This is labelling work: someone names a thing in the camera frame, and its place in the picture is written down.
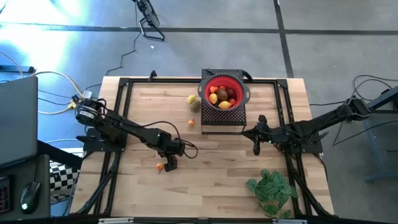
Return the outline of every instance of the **keyboard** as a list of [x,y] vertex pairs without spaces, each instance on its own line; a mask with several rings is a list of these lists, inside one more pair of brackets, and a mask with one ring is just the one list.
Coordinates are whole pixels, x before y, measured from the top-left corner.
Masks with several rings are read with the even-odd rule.
[[11,175],[0,177],[0,214],[12,211]]

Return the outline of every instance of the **computer mouse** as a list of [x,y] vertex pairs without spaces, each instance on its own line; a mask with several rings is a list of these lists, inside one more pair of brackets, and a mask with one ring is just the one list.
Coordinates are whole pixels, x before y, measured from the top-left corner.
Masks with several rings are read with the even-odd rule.
[[34,212],[39,204],[40,183],[33,181],[27,183],[21,193],[21,212],[30,214]]

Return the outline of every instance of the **desk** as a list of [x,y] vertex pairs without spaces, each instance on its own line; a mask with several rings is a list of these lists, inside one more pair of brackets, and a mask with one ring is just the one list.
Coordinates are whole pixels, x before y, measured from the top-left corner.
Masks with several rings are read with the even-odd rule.
[[[114,107],[119,78],[104,77],[100,97],[107,100],[108,108]],[[288,84],[295,120],[311,119],[304,81],[288,79]],[[270,127],[277,127],[279,119],[274,88],[264,84],[248,84],[248,87],[251,89],[251,99],[246,104],[246,128],[252,128],[260,114],[267,117]],[[260,180],[262,169],[277,170],[287,176],[284,155],[272,145],[262,143],[260,156],[255,156],[252,152],[253,143],[243,136],[202,135],[200,113],[190,112],[187,103],[187,96],[192,94],[197,95],[197,84],[133,85],[128,119],[139,124],[170,121],[178,128],[182,139],[191,141],[199,148],[199,155],[196,159],[177,157],[177,170],[158,174],[155,165],[158,162],[165,163],[165,159],[141,144],[137,138],[129,136],[118,171],[113,217],[266,218],[255,196],[246,188],[246,181]],[[119,114],[123,112],[124,96],[126,91],[122,95]],[[196,121],[195,126],[188,127],[188,120],[192,118]],[[155,127],[176,135],[168,124]],[[193,149],[187,149],[187,154],[195,153]],[[97,187],[103,157],[103,152],[95,152],[83,161],[72,212],[81,208]],[[303,164],[309,189],[324,208],[333,213],[322,164],[311,154],[303,155]],[[105,189],[101,211],[107,197],[108,189]],[[302,197],[299,203],[304,212]],[[291,199],[284,209],[292,209]]]

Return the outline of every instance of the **yellow cable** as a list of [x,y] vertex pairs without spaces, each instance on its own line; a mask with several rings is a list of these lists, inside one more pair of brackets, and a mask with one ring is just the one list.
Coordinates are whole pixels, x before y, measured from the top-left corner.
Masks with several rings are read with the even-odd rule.
[[[31,74],[30,76],[32,76],[32,75],[40,75],[40,74],[43,74],[43,73],[54,73],[54,74],[62,75],[63,77],[67,78],[70,81],[70,83],[72,83],[73,87],[75,87],[76,91],[79,93],[80,98],[83,97],[83,95],[80,93],[79,89],[77,88],[76,84],[66,74],[63,74],[63,73],[60,73],[60,72],[53,72],[53,71],[43,71],[43,72],[36,72],[34,74]],[[41,113],[41,114],[60,114],[60,113],[63,113],[65,111],[69,110],[69,109],[72,109],[72,108],[76,108],[76,104],[74,102],[70,103],[68,105],[68,107],[66,107],[64,110],[61,110],[61,111],[56,111],[56,112],[38,111],[38,113]]]

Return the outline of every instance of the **lemon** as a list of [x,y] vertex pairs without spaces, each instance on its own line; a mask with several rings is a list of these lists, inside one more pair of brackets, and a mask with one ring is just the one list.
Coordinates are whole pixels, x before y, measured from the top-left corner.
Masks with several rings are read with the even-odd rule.
[[222,101],[221,103],[219,103],[218,107],[221,109],[228,109],[231,107],[231,103],[228,101]]
[[217,94],[216,94],[216,93],[210,94],[210,96],[209,96],[209,101],[210,101],[210,103],[215,104],[215,103],[217,103],[217,100],[218,100],[218,97],[217,97]]
[[195,102],[197,100],[197,98],[195,97],[195,95],[190,95],[188,96],[188,103],[192,104],[193,102]]

